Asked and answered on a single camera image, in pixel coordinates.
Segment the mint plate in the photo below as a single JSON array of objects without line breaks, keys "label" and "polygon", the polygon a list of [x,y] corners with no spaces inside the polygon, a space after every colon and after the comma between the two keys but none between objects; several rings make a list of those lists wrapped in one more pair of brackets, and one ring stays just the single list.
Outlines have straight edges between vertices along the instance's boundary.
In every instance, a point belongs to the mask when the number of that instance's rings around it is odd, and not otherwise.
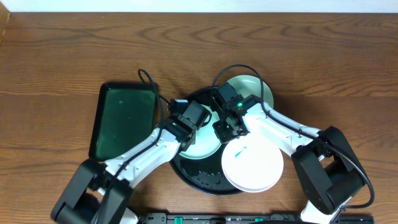
[{"label": "mint plate", "polygon": [[[252,75],[238,75],[233,78],[230,78],[227,81],[230,85],[234,87],[234,89],[238,92],[238,94],[242,95],[244,98],[253,94],[258,97],[261,96],[261,84],[260,79],[258,77]],[[274,97],[271,92],[269,86],[263,82],[263,92],[264,92],[264,101],[269,104],[271,108],[274,107]]]},{"label": "mint plate", "polygon": [[217,112],[211,111],[207,105],[203,105],[208,111],[211,112],[211,119],[206,119],[209,122],[206,126],[202,126],[196,132],[195,143],[191,144],[186,151],[181,151],[180,156],[186,159],[204,159],[214,154],[221,146],[221,142],[215,134],[213,124],[219,121]]}]

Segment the white plate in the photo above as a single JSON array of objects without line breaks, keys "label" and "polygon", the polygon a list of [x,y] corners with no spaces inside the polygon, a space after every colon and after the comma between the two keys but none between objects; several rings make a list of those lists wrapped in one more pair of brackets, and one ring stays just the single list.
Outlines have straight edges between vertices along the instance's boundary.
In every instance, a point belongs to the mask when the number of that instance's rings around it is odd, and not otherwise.
[{"label": "white plate", "polygon": [[230,141],[221,156],[224,176],[243,192],[258,193],[281,178],[284,160],[280,149],[264,137],[248,134]]}]

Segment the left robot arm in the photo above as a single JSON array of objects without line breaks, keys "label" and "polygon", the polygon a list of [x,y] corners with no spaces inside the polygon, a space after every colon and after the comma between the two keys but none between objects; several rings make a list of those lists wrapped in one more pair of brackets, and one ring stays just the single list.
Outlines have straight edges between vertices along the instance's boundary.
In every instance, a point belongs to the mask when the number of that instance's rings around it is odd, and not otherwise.
[{"label": "left robot arm", "polygon": [[193,144],[206,118],[172,114],[128,152],[103,163],[85,160],[51,211],[56,223],[135,223],[127,206],[134,187]]}]

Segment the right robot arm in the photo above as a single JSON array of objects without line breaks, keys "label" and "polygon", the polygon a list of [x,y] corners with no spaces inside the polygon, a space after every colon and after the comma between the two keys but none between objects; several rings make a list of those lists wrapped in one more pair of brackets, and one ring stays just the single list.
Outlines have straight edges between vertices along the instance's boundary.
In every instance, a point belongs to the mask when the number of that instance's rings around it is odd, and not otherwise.
[{"label": "right robot arm", "polygon": [[227,180],[244,192],[268,190],[282,176],[286,153],[308,198],[300,214],[304,222],[332,223],[371,185],[348,140],[333,126],[324,131],[304,126],[255,100],[233,103],[224,114],[214,129],[226,143],[221,168]]}]

